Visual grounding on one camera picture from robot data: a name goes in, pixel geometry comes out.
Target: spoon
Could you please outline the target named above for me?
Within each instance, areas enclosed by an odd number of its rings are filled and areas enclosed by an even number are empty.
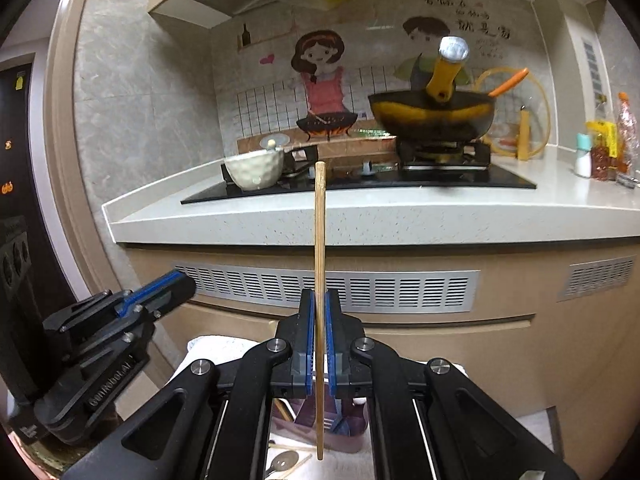
[[[273,460],[271,460],[271,465],[264,472],[264,477],[268,478],[271,473],[275,473],[276,471],[286,471],[291,469],[298,463],[298,459],[300,456],[295,451],[284,451],[279,455],[276,455]]]

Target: cartoon boy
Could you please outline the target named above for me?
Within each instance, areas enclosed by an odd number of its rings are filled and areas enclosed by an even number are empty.
[[[420,49],[418,57],[403,61],[394,75],[411,83],[411,90],[423,90],[433,75],[440,48],[440,40],[451,34],[447,24],[430,16],[414,16],[402,24],[402,28]],[[455,79],[457,85],[471,83],[469,74],[463,68]]]

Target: ventilation grille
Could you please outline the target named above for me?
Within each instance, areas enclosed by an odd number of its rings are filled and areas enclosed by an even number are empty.
[[[572,300],[607,288],[626,285],[635,259],[635,256],[628,256],[569,266],[569,279],[558,301]]]
[[[191,276],[197,293],[214,298],[297,308],[303,288],[314,288],[311,270],[264,269],[177,262]],[[479,270],[445,272],[347,272],[330,270],[344,312],[469,312]]]

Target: white bowl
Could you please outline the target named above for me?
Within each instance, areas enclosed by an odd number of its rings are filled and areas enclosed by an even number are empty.
[[[240,189],[255,191],[271,187],[282,175],[284,150],[258,150],[229,156],[225,159],[226,170]]]

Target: stove burner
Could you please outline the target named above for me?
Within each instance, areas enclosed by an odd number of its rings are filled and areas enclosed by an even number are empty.
[[[396,139],[400,166],[405,171],[486,170],[491,147],[484,142],[412,142]]]

